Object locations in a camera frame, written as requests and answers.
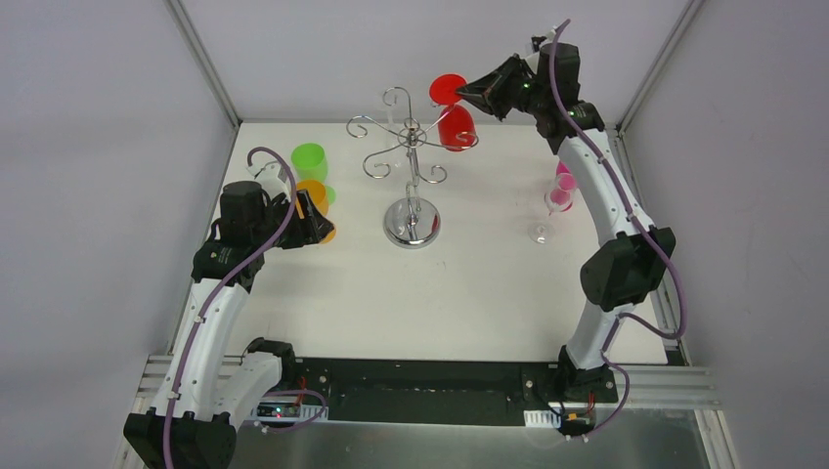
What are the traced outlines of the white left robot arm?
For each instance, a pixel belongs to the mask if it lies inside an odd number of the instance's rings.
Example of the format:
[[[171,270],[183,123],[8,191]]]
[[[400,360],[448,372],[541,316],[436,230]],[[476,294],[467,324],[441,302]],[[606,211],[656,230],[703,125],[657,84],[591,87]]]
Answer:
[[[333,230],[305,189],[291,195],[254,181],[224,187],[219,215],[193,260],[190,325],[149,408],[129,414],[123,427],[147,467],[228,467],[238,431],[259,401],[296,387],[295,355],[286,342],[255,338],[226,383],[220,370],[265,252],[317,244]]]

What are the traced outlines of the chrome wine glass rack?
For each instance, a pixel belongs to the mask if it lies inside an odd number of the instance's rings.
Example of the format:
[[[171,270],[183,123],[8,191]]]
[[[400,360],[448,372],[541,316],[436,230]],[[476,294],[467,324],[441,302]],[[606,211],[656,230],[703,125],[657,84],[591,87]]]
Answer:
[[[383,154],[398,149],[405,152],[409,165],[410,177],[405,185],[405,196],[393,202],[385,211],[382,219],[383,232],[394,245],[406,249],[424,248],[436,240],[441,232],[442,218],[439,210],[429,200],[419,193],[419,186],[441,185],[448,178],[448,171],[436,164],[430,168],[430,175],[424,176],[420,170],[418,150],[422,147],[446,149],[440,143],[429,140],[429,132],[437,127],[438,119],[431,125],[424,127],[414,117],[414,107],[410,92],[401,86],[394,86],[399,97],[406,100],[407,113],[401,127],[392,130],[368,115],[351,117],[346,125],[346,133],[353,139],[363,139],[369,134],[366,123],[374,125],[393,138],[388,149],[382,149],[367,154],[362,160],[362,170],[365,175],[374,179],[385,179],[392,173],[392,165],[379,161]]]

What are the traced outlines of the orange plastic wine glass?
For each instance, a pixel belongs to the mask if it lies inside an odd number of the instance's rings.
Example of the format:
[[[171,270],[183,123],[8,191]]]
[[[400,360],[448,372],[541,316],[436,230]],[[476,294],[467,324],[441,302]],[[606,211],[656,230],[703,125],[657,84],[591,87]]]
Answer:
[[[317,208],[320,210],[320,212],[325,217],[325,220],[330,221],[327,218],[327,214],[328,214],[328,210],[329,210],[329,204],[328,204],[328,201],[327,201],[327,193],[326,193],[326,189],[324,188],[322,183],[319,183],[319,182],[313,181],[313,180],[301,181],[296,186],[296,193],[297,193],[298,190],[307,190],[308,193],[313,198],[313,201],[314,201],[315,205],[317,206]],[[300,237],[302,244],[306,245],[305,244],[305,236],[304,236],[305,235],[305,227],[300,226],[299,220],[297,221],[297,224],[298,224],[298,228],[297,228],[298,236]]]

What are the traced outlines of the green plastic wine glass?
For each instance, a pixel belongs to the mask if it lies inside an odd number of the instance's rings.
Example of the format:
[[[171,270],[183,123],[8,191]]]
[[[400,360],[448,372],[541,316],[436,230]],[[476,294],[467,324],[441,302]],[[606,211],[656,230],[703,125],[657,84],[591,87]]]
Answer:
[[[291,163],[301,180],[322,183],[329,204],[336,202],[336,191],[327,184],[328,163],[325,149],[317,143],[297,146],[291,153]]]

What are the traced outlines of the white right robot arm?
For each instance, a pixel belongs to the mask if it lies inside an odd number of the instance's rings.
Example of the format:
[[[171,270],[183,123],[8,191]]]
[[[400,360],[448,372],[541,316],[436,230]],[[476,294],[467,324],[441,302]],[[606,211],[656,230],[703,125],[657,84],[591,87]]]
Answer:
[[[580,97],[580,64],[576,46],[544,44],[532,58],[514,55],[457,89],[464,101],[497,119],[512,110],[533,116],[539,134],[575,177],[594,223],[598,249],[580,269],[586,304],[546,385],[551,401],[613,391],[607,351],[624,320],[661,283],[676,247],[673,231],[654,224],[623,180],[604,121]]]

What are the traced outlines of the magenta plastic wine glass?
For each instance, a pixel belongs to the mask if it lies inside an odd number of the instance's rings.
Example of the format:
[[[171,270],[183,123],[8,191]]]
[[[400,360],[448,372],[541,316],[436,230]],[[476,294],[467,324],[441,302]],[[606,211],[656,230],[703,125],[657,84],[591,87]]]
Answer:
[[[551,212],[564,212],[573,205],[577,182],[567,166],[559,161],[556,166],[555,179],[548,195]]]

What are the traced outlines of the red plastic wine glass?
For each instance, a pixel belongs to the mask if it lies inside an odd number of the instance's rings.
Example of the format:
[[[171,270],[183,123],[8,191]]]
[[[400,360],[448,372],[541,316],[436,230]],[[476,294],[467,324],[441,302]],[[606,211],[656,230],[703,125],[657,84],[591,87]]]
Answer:
[[[440,145],[450,151],[463,151],[475,145],[475,125],[470,112],[460,104],[457,89],[466,80],[454,73],[442,74],[429,87],[429,97],[440,109],[437,127]]]

